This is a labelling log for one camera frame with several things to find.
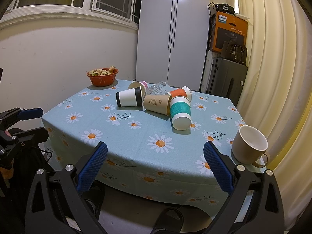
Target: wardrobe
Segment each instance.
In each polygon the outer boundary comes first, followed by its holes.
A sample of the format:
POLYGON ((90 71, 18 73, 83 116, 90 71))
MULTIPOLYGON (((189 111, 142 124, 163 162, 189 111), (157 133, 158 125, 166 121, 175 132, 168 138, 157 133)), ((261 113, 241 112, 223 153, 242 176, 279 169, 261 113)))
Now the wardrobe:
POLYGON ((199 91, 210 0, 142 0, 136 80, 199 91))

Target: teal band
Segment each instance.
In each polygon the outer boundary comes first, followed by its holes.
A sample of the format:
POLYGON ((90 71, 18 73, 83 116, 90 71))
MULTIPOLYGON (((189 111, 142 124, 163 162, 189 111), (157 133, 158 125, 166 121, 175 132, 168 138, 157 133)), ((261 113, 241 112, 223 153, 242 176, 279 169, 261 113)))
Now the teal band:
POLYGON ((171 117, 175 116, 177 113, 187 113, 191 116, 191 108, 190 106, 185 102, 177 102, 174 103, 170 107, 170 115, 171 117))

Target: blue gripper pad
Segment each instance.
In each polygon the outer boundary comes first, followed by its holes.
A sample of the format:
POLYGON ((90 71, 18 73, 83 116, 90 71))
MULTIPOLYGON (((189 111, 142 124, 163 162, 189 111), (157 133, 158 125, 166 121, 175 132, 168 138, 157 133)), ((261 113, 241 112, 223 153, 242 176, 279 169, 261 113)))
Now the blue gripper pad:
POLYGON ((35 119, 40 118, 43 115, 43 110, 41 108, 34 108, 28 110, 22 110, 17 115, 17 118, 20 120, 28 120, 28 119, 35 119))
POLYGON ((96 175, 107 157, 107 145, 104 142, 100 142, 99 144, 100 145, 97 145, 96 151, 78 175, 76 189, 80 195, 83 192, 89 191, 96 175))
POLYGON ((235 168, 232 160, 228 156, 220 154, 212 142, 205 143, 204 158, 210 166, 222 191, 227 192, 228 195, 230 195, 234 190, 233 173, 231 173, 228 169, 231 168, 231 170, 233 170, 235 168))

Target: window sill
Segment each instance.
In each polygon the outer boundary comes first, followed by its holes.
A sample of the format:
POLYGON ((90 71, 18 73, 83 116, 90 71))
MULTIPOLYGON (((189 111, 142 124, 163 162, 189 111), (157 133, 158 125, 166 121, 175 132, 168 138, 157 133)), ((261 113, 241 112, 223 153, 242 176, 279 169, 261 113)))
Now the window sill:
POLYGON ((98 13, 84 8, 78 8, 66 5, 31 5, 13 9, 6 13, 0 20, 0 29, 13 24, 21 23, 27 20, 44 19, 44 18, 77 18, 87 19, 100 22, 106 22, 138 30, 138 24, 123 20, 108 13, 98 13))

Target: red plastic bowl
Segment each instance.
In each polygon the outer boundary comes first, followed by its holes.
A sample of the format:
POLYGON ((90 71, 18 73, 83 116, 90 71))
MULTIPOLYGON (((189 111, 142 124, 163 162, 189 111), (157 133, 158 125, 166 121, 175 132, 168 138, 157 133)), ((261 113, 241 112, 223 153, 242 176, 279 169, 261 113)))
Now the red plastic bowl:
POLYGON ((104 75, 104 76, 90 76, 89 72, 87 73, 87 76, 90 78, 91 83, 94 86, 97 87, 103 87, 103 86, 109 86, 115 81, 115 77, 118 73, 118 69, 115 68, 114 72, 110 75, 104 75))

